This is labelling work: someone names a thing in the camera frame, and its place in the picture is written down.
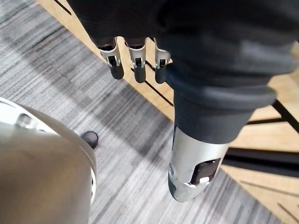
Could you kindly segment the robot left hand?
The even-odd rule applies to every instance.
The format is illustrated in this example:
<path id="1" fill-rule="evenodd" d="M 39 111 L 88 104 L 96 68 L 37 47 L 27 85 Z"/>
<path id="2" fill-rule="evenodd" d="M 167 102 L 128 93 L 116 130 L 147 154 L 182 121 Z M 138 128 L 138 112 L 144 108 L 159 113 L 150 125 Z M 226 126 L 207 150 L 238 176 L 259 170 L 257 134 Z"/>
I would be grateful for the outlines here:
<path id="1" fill-rule="evenodd" d="M 296 0 L 71 0 L 69 5 L 115 79 L 124 75 L 117 38 L 143 83 L 146 39 L 156 81 L 174 91 L 168 185 L 179 202 L 212 181 L 253 112 L 273 103 L 273 76 L 293 72 Z"/>

